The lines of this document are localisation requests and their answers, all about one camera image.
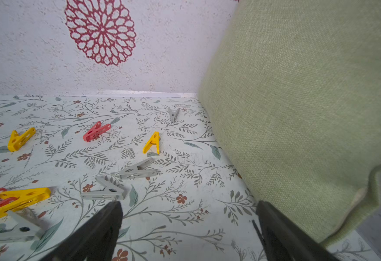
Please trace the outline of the red clothespin back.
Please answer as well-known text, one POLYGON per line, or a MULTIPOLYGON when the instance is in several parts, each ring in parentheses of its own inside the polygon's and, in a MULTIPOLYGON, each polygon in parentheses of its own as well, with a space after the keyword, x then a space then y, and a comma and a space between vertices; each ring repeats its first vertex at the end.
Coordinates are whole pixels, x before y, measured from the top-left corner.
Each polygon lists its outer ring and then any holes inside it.
POLYGON ((85 142, 90 142, 99 138, 103 133, 111 129, 111 124, 102 125, 101 121, 98 121, 84 136, 83 140, 85 142))

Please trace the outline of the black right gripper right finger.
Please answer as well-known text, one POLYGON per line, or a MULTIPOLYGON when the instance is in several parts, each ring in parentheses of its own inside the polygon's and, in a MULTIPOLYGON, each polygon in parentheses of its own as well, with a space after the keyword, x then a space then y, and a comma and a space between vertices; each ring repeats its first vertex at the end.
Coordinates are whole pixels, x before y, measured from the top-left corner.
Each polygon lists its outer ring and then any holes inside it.
POLYGON ((252 221, 269 261, 336 261, 337 258, 309 237, 274 205, 259 201, 252 221))

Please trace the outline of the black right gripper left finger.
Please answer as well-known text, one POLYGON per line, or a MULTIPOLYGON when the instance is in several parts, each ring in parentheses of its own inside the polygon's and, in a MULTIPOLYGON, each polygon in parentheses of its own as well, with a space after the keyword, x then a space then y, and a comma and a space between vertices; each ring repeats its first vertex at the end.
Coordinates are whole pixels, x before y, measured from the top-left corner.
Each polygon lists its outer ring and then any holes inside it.
POLYGON ((42 260, 110 261, 122 220, 121 203, 111 201, 42 260))

